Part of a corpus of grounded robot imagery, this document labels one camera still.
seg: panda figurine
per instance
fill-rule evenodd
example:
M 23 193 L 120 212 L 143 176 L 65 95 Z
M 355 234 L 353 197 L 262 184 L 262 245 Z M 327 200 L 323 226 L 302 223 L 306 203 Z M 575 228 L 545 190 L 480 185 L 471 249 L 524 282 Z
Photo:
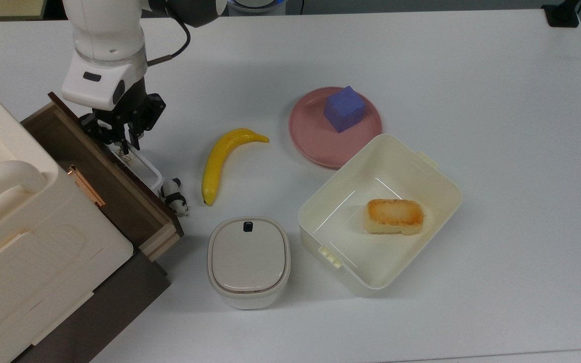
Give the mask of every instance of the panda figurine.
M 177 217 L 189 217 L 190 212 L 187 207 L 187 201 L 181 194 L 181 181 L 174 179 L 165 179 L 161 186 L 159 197 L 161 200 L 176 214 Z

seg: purple cube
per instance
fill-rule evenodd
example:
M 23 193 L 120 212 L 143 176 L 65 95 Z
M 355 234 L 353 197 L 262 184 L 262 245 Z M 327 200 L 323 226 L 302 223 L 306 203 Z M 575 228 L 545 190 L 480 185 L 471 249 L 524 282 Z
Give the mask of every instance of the purple cube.
M 365 102 L 350 87 L 327 97 L 324 115 L 338 133 L 362 121 L 365 113 Z

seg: open drawer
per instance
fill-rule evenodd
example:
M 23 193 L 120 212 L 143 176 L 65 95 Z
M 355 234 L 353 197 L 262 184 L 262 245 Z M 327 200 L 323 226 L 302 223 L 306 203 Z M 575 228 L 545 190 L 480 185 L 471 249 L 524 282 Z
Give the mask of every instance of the open drawer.
M 184 235 L 178 218 L 54 94 L 21 124 L 76 178 L 78 185 L 125 237 L 154 261 Z

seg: bread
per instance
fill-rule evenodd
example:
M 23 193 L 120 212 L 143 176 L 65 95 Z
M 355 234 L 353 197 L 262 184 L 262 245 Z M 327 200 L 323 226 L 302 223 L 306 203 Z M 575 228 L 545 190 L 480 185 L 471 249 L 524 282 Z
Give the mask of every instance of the bread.
M 420 204 L 402 199 L 371 200 L 364 214 L 365 230 L 376 234 L 417 234 L 425 219 Z

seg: banana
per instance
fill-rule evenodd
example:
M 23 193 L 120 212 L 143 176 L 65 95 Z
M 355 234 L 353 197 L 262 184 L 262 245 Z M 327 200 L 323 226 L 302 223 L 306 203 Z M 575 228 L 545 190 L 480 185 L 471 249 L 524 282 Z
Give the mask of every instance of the banana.
M 225 133 L 219 141 L 214 144 L 208 161 L 205 163 L 203 172 L 203 181 L 201 182 L 201 195 L 203 203 L 212 205 L 219 190 L 219 181 L 221 180 L 221 169 L 228 155 L 240 145 L 249 142 L 267 143 L 268 138 L 264 135 L 255 133 L 249 129 L 235 129 Z

